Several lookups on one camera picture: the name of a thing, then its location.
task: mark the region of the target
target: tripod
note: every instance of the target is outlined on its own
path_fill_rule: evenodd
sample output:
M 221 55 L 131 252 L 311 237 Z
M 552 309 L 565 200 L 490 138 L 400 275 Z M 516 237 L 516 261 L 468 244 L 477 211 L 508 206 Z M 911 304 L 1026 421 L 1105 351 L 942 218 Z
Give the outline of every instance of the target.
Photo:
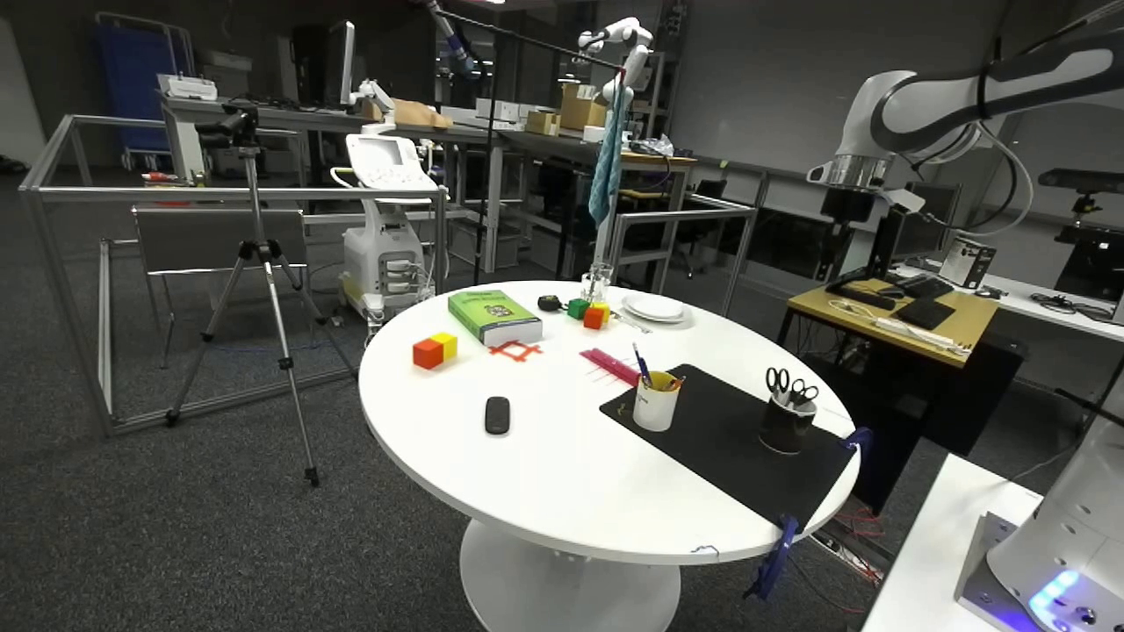
M 311 294 L 305 283 L 298 283 L 298 279 L 291 275 L 291 262 L 283 261 L 281 247 L 275 240 L 265 240 L 265 226 L 263 226 L 263 211 L 258 211 L 258 190 L 255 190 L 255 158 L 258 158 L 258 141 L 255 141 L 255 111 L 251 108 L 238 108 L 231 119 L 226 119 L 221 127 L 200 127 L 202 134 L 216 134 L 229 148 L 238 150 L 241 158 L 241 172 L 247 172 L 247 186 L 250 186 L 250 206 L 251 206 L 251 240 L 241 240 L 238 244 L 238 252 L 236 252 L 236 270 L 229 275 L 229 282 L 221 283 L 221 294 L 216 294 L 216 304 L 210 309 L 210 318 L 207 318 L 207 329 L 202 329 L 202 344 L 195 348 L 188 369 L 187 369 L 187 379 L 176 393 L 176 404 L 164 412 L 164 421 L 167 426 L 180 426 L 180 414 L 183 414 L 183 399 L 202 364 L 202 356 L 221 325 L 221 317 L 238 287 L 238 279 L 247 267 L 258 267 L 263 270 L 263 282 L 265 282 L 265 294 L 270 294 L 270 314 L 275 314 L 275 329 L 278 329 L 278 348 L 281 348 L 281 372 L 286 379 L 286 398 L 291 398 L 291 412 L 296 412 L 296 426 L 298 426 L 298 435 L 303 435 L 303 454 L 305 454 L 305 481 L 311 489 L 318 489 L 318 471 L 317 471 L 317 460 L 311 460 L 311 445 L 310 445 L 310 428 L 305 428 L 305 412 L 303 412 L 303 393 L 298 393 L 298 383 L 296 383 L 296 362 L 291 362 L 291 348 L 286 348 L 286 335 L 283 335 L 283 314 L 281 314 L 281 300 L 278 300 L 278 270 L 286 279 L 286 283 L 305 300 L 311 318 L 317 318 L 317 329 L 324 335 L 325 325 L 325 317 L 317 309 Z M 354 375 L 349 356 L 339 351 L 339 344 L 324 335 L 329 342 L 329 348 L 338 351 L 338 358 L 349 364 L 349 372 Z

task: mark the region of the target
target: pen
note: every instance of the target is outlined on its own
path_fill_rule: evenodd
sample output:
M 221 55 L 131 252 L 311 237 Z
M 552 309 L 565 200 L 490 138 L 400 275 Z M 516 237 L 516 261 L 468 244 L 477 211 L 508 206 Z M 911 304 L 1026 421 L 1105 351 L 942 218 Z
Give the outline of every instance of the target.
M 635 364 L 640 364 L 644 383 L 653 383 L 653 375 L 646 372 L 646 362 L 644 362 L 644 356 L 640 356 L 635 344 L 631 344 L 631 356 L 635 356 Z

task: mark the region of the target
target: white countertop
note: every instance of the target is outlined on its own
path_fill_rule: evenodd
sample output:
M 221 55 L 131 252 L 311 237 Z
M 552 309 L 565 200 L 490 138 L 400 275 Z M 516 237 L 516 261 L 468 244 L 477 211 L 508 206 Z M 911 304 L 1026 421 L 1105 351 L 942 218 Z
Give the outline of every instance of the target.
M 534 309 L 536 294 L 576 300 L 579 283 L 495 283 Z M 452 335 L 460 358 L 414 369 L 411 344 Z M 683 471 L 607 414 L 601 404 L 630 386 L 579 358 L 601 348 L 621 362 L 631 344 L 648 369 L 692 362 L 764 399 L 764 364 L 788 364 L 819 383 L 813 426 L 851 435 L 839 398 L 770 336 L 704 309 L 678 325 L 613 318 L 583 329 L 567 317 L 543 317 L 541 356 L 511 362 L 480 348 L 436 294 L 392 317 L 361 356 L 359 393 L 373 435 L 425 493 L 445 506 L 508 528 L 511 534 L 571 554 L 644 565 L 711 565 L 764 554 L 778 530 L 699 473 Z M 486 399 L 508 398 L 511 428 L 486 435 Z M 807 521 L 819 530 L 847 502 L 858 460 Z
M 980 516 L 1026 524 L 1035 506 L 1035 493 L 947 454 L 864 632 L 994 632 L 989 620 L 954 603 L 954 583 Z

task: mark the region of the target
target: cable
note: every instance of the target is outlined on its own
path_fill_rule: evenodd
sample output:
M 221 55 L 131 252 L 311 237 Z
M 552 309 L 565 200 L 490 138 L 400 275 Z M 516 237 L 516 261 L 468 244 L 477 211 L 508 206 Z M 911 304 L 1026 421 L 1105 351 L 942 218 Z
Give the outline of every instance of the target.
M 1023 226 L 1026 220 L 1026 213 L 1029 213 L 1029 206 L 1033 206 L 1033 176 L 1029 176 L 1029 167 L 1026 167 L 1026 163 L 996 138 L 996 134 L 989 134 L 987 127 L 983 127 L 983 134 L 994 141 L 994 148 L 996 150 L 1003 150 L 1009 156 L 1009 163 L 1016 163 L 1016 167 L 1023 172 L 1023 184 L 1026 184 L 1026 197 L 1023 197 L 1023 211 L 1009 220 L 1009 226 L 1000 226 L 1000 230 L 989 230 L 989 233 L 967 233 L 967 237 L 971 237 L 971 240 L 983 240 L 983 237 L 1000 237 L 1000 233 L 1009 233 L 1009 230 L 1016 230 L 1016 226 Z
M 944 148 L 922 156 L 920 163 L 911 163 L 911 158 L 902 156 L 902 163 L 906 163 L 906 164 L 915 172 L 915 178 L 920 178 L 920 167 L 922 167 L 927 163 L 944 158 L 944 156 L 947 156 L 944 163 L 954 163 L 963 150 L 969 150 L 969 148 L 977 144 L 977 138 L 980 138 L 977 122 L 963 122 L 957 134 L 954 134 Z
M 1029 473 L 1039 473 L 1039 471 L 1048 471 L 1049 464 L 1058 464 L 1058 460 L 1064 460 L 1064 458 L 1072 458 L 1072 454 L 1079 454 L 1079 445 L 1059 450 L 1059 454 L 1055 454 L 1055 458 L 1048 458 L 1048 460 L 1039 460 L 1039 464 L 1033 464 L 1033 468 L 1019 471 L 1010 481 L 1026 481 Z
M 969 233 L 996 220 L 1010 205 L 1016 205 L 1016 193 L 1019 193 L 1019 164 L 1010 163 L 1010 156 L 1003 156 L 1003 164 L 1009 164 L 1009 197 L 996 205 L 996 211 L 989 211 L 983 220 L 977 220 Z

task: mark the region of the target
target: table pedestal base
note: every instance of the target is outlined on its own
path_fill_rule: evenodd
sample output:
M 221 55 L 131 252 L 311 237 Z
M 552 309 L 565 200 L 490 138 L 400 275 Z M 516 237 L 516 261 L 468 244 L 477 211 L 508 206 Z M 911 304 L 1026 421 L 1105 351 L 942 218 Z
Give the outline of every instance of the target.
M 460 541 L 460 583 L 488 632 L 665 632 L 680 595 L 674 565 L 559 554 L 477 521 Z

